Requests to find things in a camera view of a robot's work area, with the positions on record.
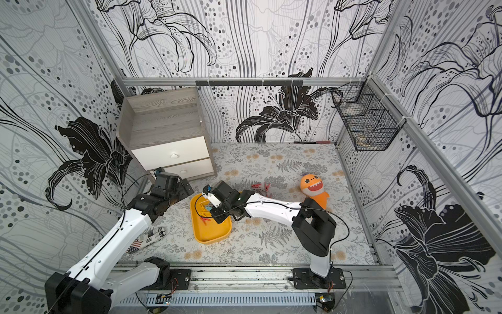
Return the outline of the yellow plastic storage tray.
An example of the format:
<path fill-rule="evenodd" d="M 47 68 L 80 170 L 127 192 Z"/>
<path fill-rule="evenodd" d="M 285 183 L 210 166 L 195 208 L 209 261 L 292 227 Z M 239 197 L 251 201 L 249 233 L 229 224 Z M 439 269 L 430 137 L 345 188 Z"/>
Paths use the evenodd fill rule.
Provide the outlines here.
<path fill-rule="evenodd" d="M 205 245 L 219 242 L 226 239 L 232 230 L 232 222 L 227 218 L 222 224 L 217 224 L 210 215 L 212 204 L 202 194 L 196 194 L 190 202 L 190 213 L 192 217 L 193 235 L 197 242 Z M 207 225 L 201 217 L 209 218 Z"/>

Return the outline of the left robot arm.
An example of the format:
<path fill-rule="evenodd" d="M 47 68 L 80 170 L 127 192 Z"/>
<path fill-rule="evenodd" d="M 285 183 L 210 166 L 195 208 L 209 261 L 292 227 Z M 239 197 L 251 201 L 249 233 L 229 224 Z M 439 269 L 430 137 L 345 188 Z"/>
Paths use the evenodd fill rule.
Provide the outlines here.
<path fill-rule="evenodd" d="M 129 203 L 107 235 L 65 273 L 53 273 L 44 284 L 49 313 L 108 313 L 145 287 L 175 289 L 170 264 L 151 257 L 116 279 L 109 274 L 133 242 L 172 205 L 193 194 L 187 179 L 158 173 L 147 194 Z"/>

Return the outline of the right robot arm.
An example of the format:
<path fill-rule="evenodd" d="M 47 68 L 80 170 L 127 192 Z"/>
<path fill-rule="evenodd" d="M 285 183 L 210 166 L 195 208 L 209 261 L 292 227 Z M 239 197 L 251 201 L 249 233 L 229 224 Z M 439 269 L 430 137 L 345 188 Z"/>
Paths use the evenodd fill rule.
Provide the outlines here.
<path fill-rule="evenodd" d="M 289 226 L 303 248 L 311 254 L 310 270 L 321 278 L 328 277 L 330 247 L 335 236 L 336 222 L 311 198 L 288 202 L 267 198 L 251 190 L 241 192 L 220 181 L 203 188 L 203 196 L 212 204 L 210 217 L 218 224 L 228 217 L 264 218 Z"/>

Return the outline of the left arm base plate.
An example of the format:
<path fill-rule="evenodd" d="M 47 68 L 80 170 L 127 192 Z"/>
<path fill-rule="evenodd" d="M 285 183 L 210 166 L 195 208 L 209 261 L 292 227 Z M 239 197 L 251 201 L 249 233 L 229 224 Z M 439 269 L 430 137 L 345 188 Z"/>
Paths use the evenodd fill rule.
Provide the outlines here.
<path fill-rule="evenodd" d="M 158 290 L 188 290 L 192 271 L 190 269 L 169 269 L 159 273 L 155 288 Z"/>

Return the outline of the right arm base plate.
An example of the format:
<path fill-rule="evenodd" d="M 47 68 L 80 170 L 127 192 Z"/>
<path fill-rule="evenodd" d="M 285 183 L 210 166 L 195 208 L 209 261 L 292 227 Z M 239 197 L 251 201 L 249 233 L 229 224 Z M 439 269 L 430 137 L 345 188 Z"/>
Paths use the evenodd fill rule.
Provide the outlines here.
<path fill-rule="evenodd" d="M 346 289 L 347 287 L 342 269 L 333 267 L 329 269 L 326 277 L 316 275 L 309 268 L 294 268 L 292 270 L 292 281 L 297 290 L 333 290 Z"/>

